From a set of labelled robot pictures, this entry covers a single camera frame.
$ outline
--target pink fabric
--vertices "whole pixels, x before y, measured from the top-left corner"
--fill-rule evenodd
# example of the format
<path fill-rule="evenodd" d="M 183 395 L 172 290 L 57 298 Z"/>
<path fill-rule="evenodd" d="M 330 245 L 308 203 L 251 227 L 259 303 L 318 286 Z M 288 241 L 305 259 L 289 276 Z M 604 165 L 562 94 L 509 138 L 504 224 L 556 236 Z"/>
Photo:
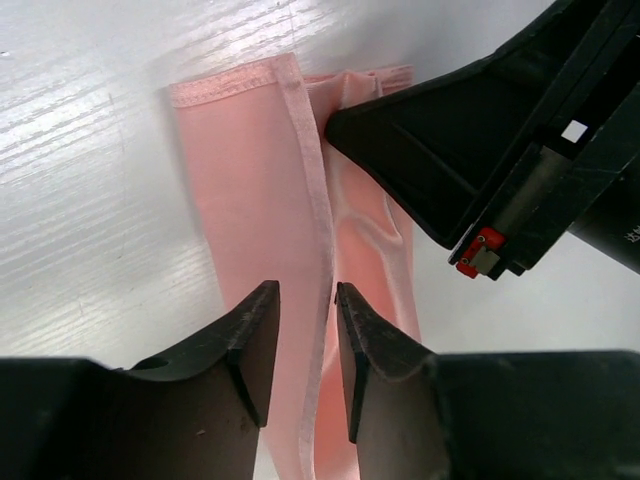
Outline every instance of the pink fabric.
<path fill-rule="evenodd" d="M 281 282 L 269 424 L 283 480 L 356 479 L 348 442 L 333 287 L 355 283 L 419 339 L 412 222 L 322 137 L 329 115 L 408 86 L 411 69 L 300 74 L 292 54 L 174 85 L 194 201 L 228 307 Z"/>

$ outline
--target pink cloth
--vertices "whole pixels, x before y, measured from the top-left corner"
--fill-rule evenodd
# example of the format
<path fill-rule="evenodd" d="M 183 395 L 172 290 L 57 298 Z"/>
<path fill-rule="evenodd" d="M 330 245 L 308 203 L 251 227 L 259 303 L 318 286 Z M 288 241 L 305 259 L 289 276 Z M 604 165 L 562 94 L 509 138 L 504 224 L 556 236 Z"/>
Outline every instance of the pink cloth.
<path fill-rule="evenodd" d="M 287 54 L 171 88 L 226 305 L 264 279 L 281 282 L 264 434 L 282 480 L 359 478 L 347 438 L 335 283 L 353 282 L 419 339 L 412 222 L 322 135 L 334 111 L 410 81 L 407 67 L 304 79 Z"/>

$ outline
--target black cylinder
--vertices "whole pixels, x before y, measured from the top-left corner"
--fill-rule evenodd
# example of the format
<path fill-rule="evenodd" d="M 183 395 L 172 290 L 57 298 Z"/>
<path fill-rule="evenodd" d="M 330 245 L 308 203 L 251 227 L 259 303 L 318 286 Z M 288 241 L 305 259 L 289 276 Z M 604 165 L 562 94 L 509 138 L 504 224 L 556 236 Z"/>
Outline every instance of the black cylinder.
<path fill-rule="evenodd" d="M 640 157 L 631 162 L 569 231 L 640 273 Z"/>

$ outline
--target white table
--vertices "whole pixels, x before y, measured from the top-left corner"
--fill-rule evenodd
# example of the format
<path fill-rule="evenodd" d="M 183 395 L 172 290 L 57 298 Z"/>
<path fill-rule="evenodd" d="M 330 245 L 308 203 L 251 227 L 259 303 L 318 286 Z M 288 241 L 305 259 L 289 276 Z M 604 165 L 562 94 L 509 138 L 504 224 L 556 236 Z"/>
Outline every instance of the white table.
<path fill-rule="evenodd" d="M 293 50 L 305 73 L 489 54 L 550 0 L 3 0 L 0 354 L 137 360 L 223 308 L 165 87 Z M 565 236 L 469 281 L 417 233 L 436 351 L 640 348 L 640 276 Z M 256 478 L 272 478 L 268 457 Z"/>

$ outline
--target red component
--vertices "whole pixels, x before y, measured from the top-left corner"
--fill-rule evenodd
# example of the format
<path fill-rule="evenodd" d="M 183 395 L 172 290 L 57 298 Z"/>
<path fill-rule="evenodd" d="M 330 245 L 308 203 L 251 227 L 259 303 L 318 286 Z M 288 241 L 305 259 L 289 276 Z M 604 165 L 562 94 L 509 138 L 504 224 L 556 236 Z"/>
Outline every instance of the red component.
<path fill-rule="evenodd" d="M 489 250 L 498 250 L 507 239 L 500 232 L 494 230 L 491 227 L 484 227 L 479 232 L 476 238 L 473 239 L 469 248 L 462 254 L 460 260 L 456 264 L 456 268 L 459 272 L 470 278 L 476 278 L 478 276 L 478 270 L 472 267 L 471 260 L 480 251 L 483 246 Z"/>

